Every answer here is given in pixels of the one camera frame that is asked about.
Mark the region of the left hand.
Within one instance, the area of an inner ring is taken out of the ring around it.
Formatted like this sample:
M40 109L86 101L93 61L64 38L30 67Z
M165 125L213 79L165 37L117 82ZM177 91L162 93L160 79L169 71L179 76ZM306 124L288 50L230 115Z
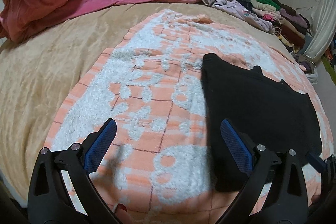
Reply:
M118 203L114 210L114 214L122 224L134 224L133 219L127 212L125 205Z

